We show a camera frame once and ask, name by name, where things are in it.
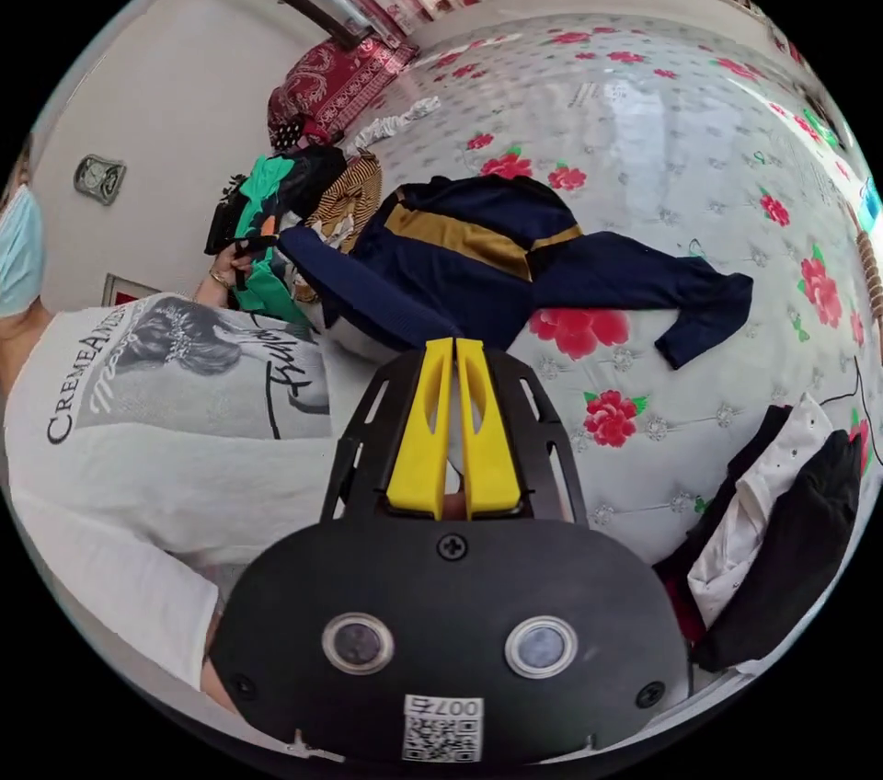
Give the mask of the person's left hand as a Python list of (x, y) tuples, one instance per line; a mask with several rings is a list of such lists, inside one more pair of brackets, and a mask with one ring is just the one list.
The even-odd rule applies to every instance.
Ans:
[(221, 297), (231, 292), (239, 277), (247, 278), (252, 270), (252, 257), (238, 252), (236, 246), (222, 250), (209, 267), (208, 275), (201, 285), (201, 292), (209, 297)]

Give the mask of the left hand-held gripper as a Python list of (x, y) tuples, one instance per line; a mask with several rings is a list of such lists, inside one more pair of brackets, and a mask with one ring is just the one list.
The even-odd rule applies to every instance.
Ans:
[(248, 203), (239, 189), (229, 190), (217, 203), (206, 236), (204, 254), (217, 256), (237, 237), (243, 211)]

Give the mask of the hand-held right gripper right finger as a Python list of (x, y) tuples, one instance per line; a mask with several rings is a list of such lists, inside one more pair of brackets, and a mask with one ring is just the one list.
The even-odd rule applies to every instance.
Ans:
[(478, 340), (458, 338), (455, 358), (466, 517), (511, 514), (520, 509), (522, 488), (484, 347)]

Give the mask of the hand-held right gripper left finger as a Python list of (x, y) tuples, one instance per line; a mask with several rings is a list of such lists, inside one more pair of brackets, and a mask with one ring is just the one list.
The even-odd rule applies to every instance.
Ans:
[(390, 508), (406, 515), (444, 514), (451, 390), (452, 338), (429, 341), (385, 497)]

